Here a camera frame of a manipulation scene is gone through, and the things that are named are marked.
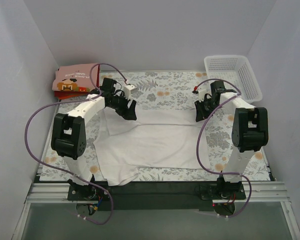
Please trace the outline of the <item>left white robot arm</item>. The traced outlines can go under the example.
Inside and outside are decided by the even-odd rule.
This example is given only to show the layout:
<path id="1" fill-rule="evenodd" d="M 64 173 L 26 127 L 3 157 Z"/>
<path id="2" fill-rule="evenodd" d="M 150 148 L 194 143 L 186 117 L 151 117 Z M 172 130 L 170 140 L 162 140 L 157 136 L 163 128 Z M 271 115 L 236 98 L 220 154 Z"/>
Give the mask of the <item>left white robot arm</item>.
<path id="1" fill-rule="evenodd" d="M 136 87 L 127 84 L 116 89 L 117 81 L 105 78 L 100 88 L 93 89 L 86 101 L 67 113 L 58 113 L 54 117 L 51 148 L 62 157 L 73 178 L 67 182 L 74 191 L 85 200 L 93 199 L 97 194 L 95 181 L 86 161 L 83 159 L 87 147 L 86 124 L 105 108 L 112 108 L 123 119 L 137 120 L 135 100 L 130 100 Z"/>

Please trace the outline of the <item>white t shirt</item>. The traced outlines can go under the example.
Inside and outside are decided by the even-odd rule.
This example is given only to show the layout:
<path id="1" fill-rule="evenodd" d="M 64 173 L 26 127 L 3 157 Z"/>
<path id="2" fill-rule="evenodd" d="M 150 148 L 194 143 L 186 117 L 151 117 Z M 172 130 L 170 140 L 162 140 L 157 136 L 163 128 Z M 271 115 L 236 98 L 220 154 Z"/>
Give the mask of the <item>white t shirt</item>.
<path id="1" fill-rule="evenodd" d="M 140 168 L 210 167 L 206 136 L 195 110 L 136 109 L 137 120 L 125 120 L 113 109 L 99 112 L 94 142 L 101 174 L 110 186 L 125 185 Z"/>

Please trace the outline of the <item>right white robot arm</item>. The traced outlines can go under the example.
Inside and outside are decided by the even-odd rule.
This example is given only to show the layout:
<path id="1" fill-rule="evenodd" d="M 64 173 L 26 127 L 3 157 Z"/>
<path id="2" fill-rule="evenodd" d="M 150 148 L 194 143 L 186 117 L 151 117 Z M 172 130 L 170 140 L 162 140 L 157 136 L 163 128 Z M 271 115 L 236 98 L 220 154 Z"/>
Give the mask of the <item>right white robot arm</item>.
<path id="1" fill-rule="evenodd" d="M 226 202 L 234 202 L 235 199 L 246 197 L 242 180 L 246 180 L 244 171 L 254 156 L 269 140 L 268 111 L 264 107 L 255 107 L 242 99 L 241 91 L 234 84 L 227 89 L 229 81 L 211 78 L 210 92 L 205 92 L 199 86 L 195 86 L 193 93 L 198 96 L 195 101 L 196 122 L 203 122 L 200 135 L 203 134 L 208 121 L 214 113 L 224 108 L 233 114 L 231 140 L 233 149 L 226 167 L 221 172 L 204 170 L 217 175 L 214 183 L 206 188 L 199 187 L 198 191 L 203 200 L 218 198 Z"/>

